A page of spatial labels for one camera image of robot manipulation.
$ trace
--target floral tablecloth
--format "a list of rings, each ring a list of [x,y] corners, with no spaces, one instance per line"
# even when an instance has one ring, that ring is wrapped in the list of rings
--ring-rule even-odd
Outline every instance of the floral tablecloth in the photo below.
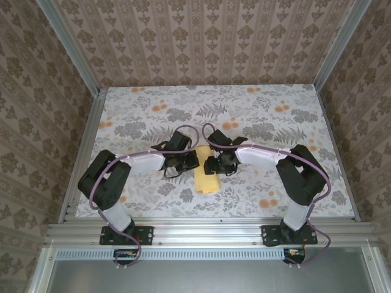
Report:
[[[329,174],[332,193],[314,216],[352,217],[335,150],[313,85],[205,85],[110,88],[91,160],[103,149],[126,154],[169,139],[183,124],[199,131],[210,122],[226,136],[245,136],[276,148],[306,145]],[[195,140],[195,134],[184,129]],[[129,177],[120,201],[133,217],[281,217],[289,198],[278,174],[239,165],[219,175],[221,189],[198,194],[193,172],[165,179],[162,172]],[[78,217],[94,217],[82,195]]]

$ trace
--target patterned wallpaper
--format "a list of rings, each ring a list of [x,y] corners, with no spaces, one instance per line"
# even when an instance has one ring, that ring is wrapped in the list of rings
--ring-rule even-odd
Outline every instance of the patterned wallpaper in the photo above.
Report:
[[[352,0],[55,0],[101,87],[310,84]]]
[[[34,0],[0,1],[0,292],[24,292],[92,97]]]
[[[321,96],[360,214],[391,272],[391,1],[372,1]]]

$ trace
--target metal extrusion profile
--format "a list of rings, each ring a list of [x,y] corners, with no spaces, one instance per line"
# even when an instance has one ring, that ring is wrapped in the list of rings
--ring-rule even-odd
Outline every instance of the metal extrusion profile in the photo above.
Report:
[[[78,190],[78,180],[82,176],[84,170],[88,167],[107,94],[108,89],[101,89],[98,98],[94,99],[92,102],[90,115],[88,117],[86,128],[81,139],[80,148],[76,157],[71,178],[69,180],[64,203],[62,204],[58,221],[59,223],[64,221],[65,215],[67,214],[68,205],[70,203],[79,202],[81,192]]]
[[[37,0],[37,2],[65,50],[67,50],[69,57],[77,68],[80,76],[83,78],[83,81],[86,83],[91,95],[96,98],[99,91],[99,81],[92,72],[88,59],[83,55],[77,42],[69,32],[67,24],[61,17],[61,12],[56,7],[55,1]]]
[[[57,249],[55,248],[42,249],[30,283],[29,293],[43,293],[47,291],[56,255]]]
[[[344,166],[342,164],[342,159],[341,159],[341,156],[340,156],[340,152],[338,150],[337,143],[335,141],[334,135],[333,135],[332,130],[331,130],[330,121],[329,121],[329,119],[327,117],[326,110],[324,108],[324,104],[323,104],[323,101],[322,101],[322,97],[320,96],[320,93],[318,91],[316,91],[316,94],[318,95],[319,105],[320,105],[320,108],[322,109],[324,121],[326,122],[327,130],[329,131],[329,135],[330,135],[330,138],[331,138],[332,146],[334,147],[335,156],[337,157],[338,164],[339,164],[340,169],[341,169],[342,178],[343,178],[343,181],[345,182],[346,190],[348,191],[350,203],[352,204],[353,213],[354,213],[354,219],[357,222],[360,222],[361,218],[360,218],[359,210],[357,209],[356,201],[354,200],[353,193],[352,193],[352,190],[350,188],[349,181],[348,181],[348,176],[346,175],[345,168],[344,168]]]
[[[376,293],[391,292],[391,281],[378,247],[362,247],[365,265]]]
[[[265,247],[261,239],[262,225],[278,225],[280,218],[263,219],[134,219],[138,225],[154,226],[153,245],[162,248],[228,248]],[[319,219],[313,224],[332,238],[332,247],[375,246],[376,239],[369,223],[351,219]],[[84,219],[50,225],[45,247],[102,248],[99,245],[101,227],[98,219]],[[318,244],[323,247],[327,239],[318,234]]]
[[[314,84],[317,91],[320,92],[326,83],[327,78],[337,64],[338,59],[340,58],[343,50],[346,48],[352,34],[356,30],[357,25],[362,19],[364,13],[367,11],[370,3],[371,0],[354,1],[348,16],[343,22],[338,35],[336,36],[329,52],[327,53],[326,58],[322,63],[321,68],[318,71],[318,74],[316,75]]]

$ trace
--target purple cable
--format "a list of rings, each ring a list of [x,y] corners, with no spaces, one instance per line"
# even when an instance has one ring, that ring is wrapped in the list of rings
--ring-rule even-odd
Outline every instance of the purple cable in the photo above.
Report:
[[[212,146],[214,146],[214,147],[218,147],[218,148],[238,148],[237,145],[227,145],[227,146],[225,146],[225,145],[217,145],[217,144],[211,142],[210,140],[208,140],[208,138],[207,138],[206,135],[205,135],[205,127],[206,127],[206,126],[211,126],[212,129],[213,129],[213,131],[215,130],[215,128],[214,128],[214,126],[213,126],[211,123],[205,123],[205,124],[202,126],[202,136],[203,136],[203,138],[206,140],[207,143],[209,143],[210,145],[212,145]],[[314,199],[314,200],[312,201],[311,207],[310,207],[310,209],[309,209],[309,211],[308,211],[308,213],[307,213],[305,219],[306,219],[308,225],[309,225],[312,229],[314,229],[316,232],[322,234],[324,237],[326,237],[326,238],[328,239],[328,243],[326,244],[326,246],[322,249],[322,251],[321,251],[318,255],[316,255],[314,258],[310,259],[309,261],[303,262],[302,264],[298,264],[298,263],[296,263],[294,260],[292,260],[292,259],[290,259],[290,258],[286,258],[287,260],[291,261],[293,264],[296,264],[298,267],[299,267],[299,266],[305,266],[305,265],[307,265],[307,264],[310,264],[311,262],[313,262],[314,260],[316,260],[322,253],[324,253],[324,252],[329,248],[329,246],[330,246],[330,244],[331,244],[331,238],[330,238],[330,236],[328,236],[326,233],[320,231],[318,228],[315,228],[315,226],[314,226],[312,223],[310,223],[310,219],[309,219],[309,217],[310,217],[310,215],[311,215],[311,213],[312,213],[312,211],[313,211],[313,207],[314,207],[315,203],[317,203],[318,201],[322,200],[323,198],[325,198],[326,196],[328,196],[328,195],[331,193],[331,188],[332,188],[332,186],[331,186],[331,182],[330,182],[329,178],[327,177],[327,175],[325,174],[325,172],[322,171],[322,169],[318,168],[316,165],[314,165],[314,164],[311,163],[310,161],[308,161],[308,160],[306,160],[306,159],[304,159],[304,158],[302,158],[302,157],[299,157],[299,156],[297,156],[297,155],[295,155],[295,154],[291,154],[291,153],[289,153],[289,152],[287,152],[287,151],[281,151],[281,150],[278,150],[278,149],[276,149],[276,148],[269,148],[269,147],[266,147],[266,146],[263,147],[263,146],[261,146],[261,145],[240,145],[240,147],[243,147],[243,148],[259,148],[259,149],[261,149],[261,150],[272,151],[273,153],[280,153],[280,154],[285,154],[285,155],[287,155],[287,156],[289,156],[289,157],[293,157],[293,158],[295,158],[296,160],[299,160],[299,161],[301,161],[301,162],[307,164],[308,166],[310,166],[310,167],[313,168],[314,170],[316,170],[316,171],[323,177],[323,179],[326,181],[326,184],[327,184],[327,191],[326,191],[323,195],[321,195],[320,197],[318,197],[318,198],[316,198],[316,199]]]
[[[104,214],[102,213],[102,211],[97,207],[97,206],[94,206],[93,205],[93,196],[95,195],[95,192],[97,191],[97,188],[98,188],[98,185],[100,183],[100,181],[102,181],[103,179],[103,176],[108,172],[108,170],[115,164],[117,163],[118,161],[121,161],[123,159],[128,159],[130,157],[134,157],[134,156],[138,156],[138,155],[142,155],[142,154],[183,154],[183,153],[187,153],[189,151],[192,151],[193,149],[196,148],[196,146],[198,145],[199,141],[200,141],[200,134],[198,132],[198,130],[196,130],[195,127],[191,126],[191,125],[181,125],[179,126],[175,131],[177,131],[178,129],[181,129],[181,128],[191,128],[195,131],[195,133],[197,134],[197,140],[195,142],[195,144],[193,144],[192,147],[188,148],[187,150],[183,150],[183,151],[141,151],[139,153],[133,153],[133,154],[127,154],[127,155],[124,155],[124,156],[120,156],[120,157],[117,157],[115,158],[112,162],[110,162],[110,164],[108,164],[106,166],[106,168],[103,169],[102,173],[99,175],[97,181],[95,182],[95,184],[93,185],[92,187],[92,190],[91,190],[91,193],[90,193],[90,198],[89,198],[89,204],[90,204],[90,208],[93,209],[93,210],[98,210],[98,213],[99,215],[103,218],[103,220],[108,224],[108,226],[116,233],[118,233],[119,235],[122,235],[122,236],[125,236],[127,238],[129,238],[130,240],[132,240],[136,245],[137,245],[137,255],[135,257],[135,259],[128,265],[126,265],[126,267],[129,267],[129,266],[132,266],[133,264],[136,263],[136,261],[140,258],[141,256],[141,245],[140,243],[131,235],[129,234],[126,234],[126,233],[123,233],[121,231],[119,231],[118,229],[116,229],[113,225],[111,225],[111,223],[109,222],[109,220],[104,216]],[[120,254],[123,254],[125,253],[125,251],[117,254],[115,256],[115,259],[114,259],[114,262],[115,264],[117,265],[117,267],[120,266],[120,264],[118,263],[117,261],[117,258],[118,258],[118,255]]]

